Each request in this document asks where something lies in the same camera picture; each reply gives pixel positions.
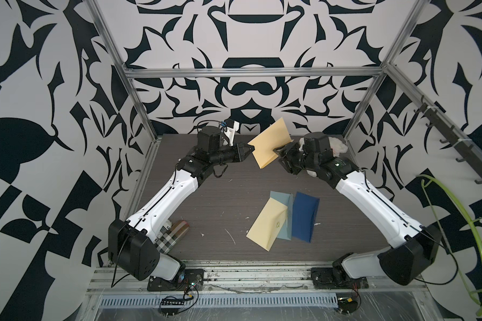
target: patterned backdrop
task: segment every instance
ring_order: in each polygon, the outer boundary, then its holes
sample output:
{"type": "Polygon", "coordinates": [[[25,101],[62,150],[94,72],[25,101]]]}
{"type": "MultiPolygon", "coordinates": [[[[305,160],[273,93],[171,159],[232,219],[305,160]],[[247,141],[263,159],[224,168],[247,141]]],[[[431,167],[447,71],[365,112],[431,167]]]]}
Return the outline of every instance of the patterned backdrop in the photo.
{"type": "MultiPolygon", "coordinates": [[[[99,0],[129,68],[379,66],[413,0],[99,0]]],[[[341,134],[371,77],[138,79],[158,134],[202,120],[341,134]]]]}
{"type": "Polygon", "coordinates": [[[81,0],[0,0],[0,320],[75,318],[149,144],[81,0]]]}
{"type": "MultiPolygon", "coordinates": [[[[395,61],[398,67],[442,108],[482,149],[482,0],[432,0],[418,26],[395,61]]],[[[416,106],[387,78],[350,138],[359,166],[395,204],[423,224],[435,222],[421,189],[418,174],[443,182],[465,205],[482,238],[482,185],[442,135],[427,128],[416,106]]],[[[482,264],[469,226],[435,184],[426,191],[436,207],[452,251],[470,290],[482,288],[482,264]]],[[[452,259],[439,251],[425,280],[448,280],[455,270],[452,259]]],[[[479,306],[468,296],[463,280],[429,285],[448,318],[476,320],[479,306]]]]}
{"type": "Polygon", "coordinates": [[[258,134],[281,117],[291,134],[342,134],[371,77],[136,79],[157,134],[196,133],[232,118],[258,134]]]}

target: metal base plate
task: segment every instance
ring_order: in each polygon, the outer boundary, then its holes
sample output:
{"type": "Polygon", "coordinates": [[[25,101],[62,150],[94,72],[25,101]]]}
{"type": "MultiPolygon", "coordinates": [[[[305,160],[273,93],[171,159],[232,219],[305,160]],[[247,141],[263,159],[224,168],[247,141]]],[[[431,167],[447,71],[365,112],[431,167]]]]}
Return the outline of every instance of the metal base plate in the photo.
{"type": "Polygon", "coordinates": [[[357,285],[358,289],[367,289],[368,283],[365,277],[359,279],[349,279],[343,284],[336,285],[334,280],[334,269],[332,267],[313,267],[310,269],[312,284],[315,289],[351,289],[357,285]]]}
{"type": "MultiPolygon", "coordinates": [[[[187,279],[187,283],[194,282],[198,275],[201,278],[198,284],[202,286],[204,284],[203,269],[186,269],[184,273],[184,280],[187,279]]],[[[148,279],[148,292],[184,291],[185,288],[185,282],[175,285],[174,283],[161,279],[160,277],[150,277],[150,279],[148,279]]]]}

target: white fluffy material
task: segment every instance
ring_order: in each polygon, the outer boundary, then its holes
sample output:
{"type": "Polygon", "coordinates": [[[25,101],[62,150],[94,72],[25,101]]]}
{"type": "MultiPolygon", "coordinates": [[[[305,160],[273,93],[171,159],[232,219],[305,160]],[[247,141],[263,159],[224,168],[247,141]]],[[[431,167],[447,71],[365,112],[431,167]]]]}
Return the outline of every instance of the white fluffy material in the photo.
{"type": "MultiPolygon", "coordinates": [[[[332,148],[332,154],[334,157],[338,157],[340,154],[348,151],[348,146],[346,146],[340,139],[335,137],[328,137],[328,142],[330,143],[330,148],[332,148]]],[[[304,146],[304,138],[300,138],[300,151],[303,151],[304,146]]],[[[308,170],[307,173],[312,176],[316,177],[316,172],[312,170],[308,170]]]]}

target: light blue envelope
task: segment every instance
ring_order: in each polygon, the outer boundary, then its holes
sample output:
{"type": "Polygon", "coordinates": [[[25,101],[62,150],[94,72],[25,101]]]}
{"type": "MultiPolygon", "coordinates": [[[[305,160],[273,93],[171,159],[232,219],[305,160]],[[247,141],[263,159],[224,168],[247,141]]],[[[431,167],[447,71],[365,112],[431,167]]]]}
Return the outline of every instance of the light blue envelope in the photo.
{"type": "Polygon", "coordinates": [[[287,219],[278,233],[277,238],[291,240],[291,225],[293,222],[293,194],[271,191],[270,197],[277,202],[287,205],[287,219]]]}

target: black motor housing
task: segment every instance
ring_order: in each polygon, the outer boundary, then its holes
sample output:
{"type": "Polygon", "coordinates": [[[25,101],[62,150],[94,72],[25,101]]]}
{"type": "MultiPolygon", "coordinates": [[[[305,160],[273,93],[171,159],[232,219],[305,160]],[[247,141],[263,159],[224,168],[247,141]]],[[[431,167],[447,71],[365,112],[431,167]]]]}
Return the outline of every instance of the black motor housing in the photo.
{"type": "Polygon", "coordinates": [[[146,279],[154,271],[159,258],[157,247],[141,231],[120,219],[109,225],[109,260],[136,279],[146,279]]]}
{"type": "Polygon", "coordinates": [[[384,273],[399,285],[409,284],[434,263],[439,245],[433,240],[441,242],[441,232],[431,224],[399,247],[380,253],[384,273]]]}

